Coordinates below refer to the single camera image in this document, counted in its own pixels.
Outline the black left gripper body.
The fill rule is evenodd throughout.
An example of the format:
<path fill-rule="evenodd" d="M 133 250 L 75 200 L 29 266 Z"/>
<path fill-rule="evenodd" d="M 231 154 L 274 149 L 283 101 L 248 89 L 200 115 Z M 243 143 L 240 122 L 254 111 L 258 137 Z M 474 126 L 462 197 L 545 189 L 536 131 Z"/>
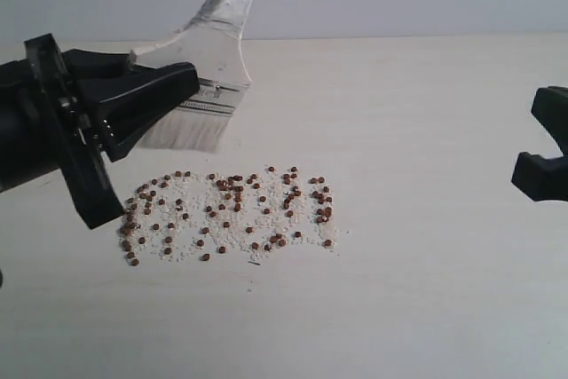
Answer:
<path fill-rule="evenodd" d="M 123 213 L 99 146 L 77 120 L 78 89 L 51 34 L 1 66 L 1 190 L 60 170 L 75 209 L 95 229 Z"/>

